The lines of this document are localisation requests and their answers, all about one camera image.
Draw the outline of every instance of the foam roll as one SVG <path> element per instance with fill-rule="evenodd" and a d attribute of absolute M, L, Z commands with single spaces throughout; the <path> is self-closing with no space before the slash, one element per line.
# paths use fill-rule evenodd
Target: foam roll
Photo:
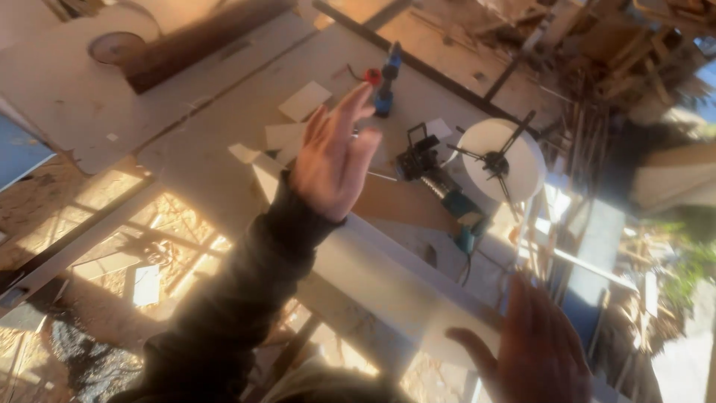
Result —
<path fill-rule="evenodd" d="M 510 136 L 517 130 L 517 125 L 504 119 L 487 119 L 470 127 L 458 142 L 458 147 L 484 156 L 490 151 L 499 151 Z M 453 152 L 447 163 L 462 156 L 465 169 L 478 189 L 498 202 L 505 202 L 499 180 L 487 180 L 492 173 L 483 170 L 485 163 L 476 161 L 465 154 Z M 510 165 L 509 173 L 504 176 L 505 185 L 513 203 L 523 202 L 542 189 L 547 167 L 544 156 L 537 142 L 527 132 L 523 132 L 515 143 L 507 150 L 505 159 Z"/>

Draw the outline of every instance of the hand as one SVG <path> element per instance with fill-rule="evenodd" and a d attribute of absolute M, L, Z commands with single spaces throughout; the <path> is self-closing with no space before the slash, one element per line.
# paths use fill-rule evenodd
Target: hand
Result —
<path fill-rule="evenodd" d="M 289 185 L 318 214 L 340 222 L 353 208 L 378 148 L 381 133 L 365 128 L 353 138 L 353 126 L 372 116 L 375 108 L 364 104 L 372 86 L 360 85 L 346 95 L 328 115 L 321 105 L 304 131 L 304 144 L 291 173 Z"/>
<path fill-rule="evenodd" d="M 591 374 L 567 317 L 520 275 L 510 289 L 498 359 L 468 329 L 446 336 L 468 351 L 494 402 L 588 402 Z"/>

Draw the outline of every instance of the teal power tool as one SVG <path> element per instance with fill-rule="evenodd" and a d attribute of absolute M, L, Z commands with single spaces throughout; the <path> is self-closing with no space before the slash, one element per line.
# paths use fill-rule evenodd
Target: teal power tool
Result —
<path fill-rule="evenodd" d="M 402 60 L 400 59 L 400 52 L 402 48 L 400 42 L 395 42 L 390 47 L 388 52 L 388 59 L 385 61 L 383 70 L 383 83 L 375 96 L 375 115 L 379 118 L 387 118 L 390 114 L 390 108 L 393 106 L 393 92 L 392 84 L 393 80 L 398 78 L 398 71 Z"/>
<path fill-rule="evenodd" d="M 424 137 L 412 142 L 411 134 L 422 129 Z M 400 176 L 406 181 L 420 180 L 438 197 L 443 207 L 460 224 L 460 236 L 455 243 L 460 250 L 471 254 L 475 238 L 485 234 L 492 218 L 485 214 L 469 197 L 463 188 L 437 162 L 437 151 L 433 148 L 440 144 L 435 135 L 427 134 L 427 126 L 421 123 L 407 132 L 408 148 L 397 157 Z"/>

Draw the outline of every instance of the blue drill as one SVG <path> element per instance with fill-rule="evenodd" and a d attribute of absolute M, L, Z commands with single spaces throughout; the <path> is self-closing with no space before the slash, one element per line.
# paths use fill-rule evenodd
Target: blue drill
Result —
<path fill-rule="evenodd" d="M 390 107 L 393 106 L 393 92 L 390 90 L 393 80 L 398 78 L 398 70 L 400 69 L 400 42 L 395 42 L 390 47 L 388 59 L 381 71 L 383 75 L 383 84 L 375 96 L 375 115 L 379 118 L 387 118 L 390 114 Z"/>

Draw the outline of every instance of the dark sleeve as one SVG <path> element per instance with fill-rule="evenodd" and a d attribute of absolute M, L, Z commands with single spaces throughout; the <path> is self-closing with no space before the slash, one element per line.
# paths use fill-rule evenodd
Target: dark sleeve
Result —
<path fill-rule="evenodd" d="M 170 327 L 144 346 L 138 388 L 111 402 L 232 399 L 246 386 L 252 349 L 309 274 L 315 247 L 340 224 L 311 210 L 287 186 L 256 218 L 219 272 L 182 299 Z"/>

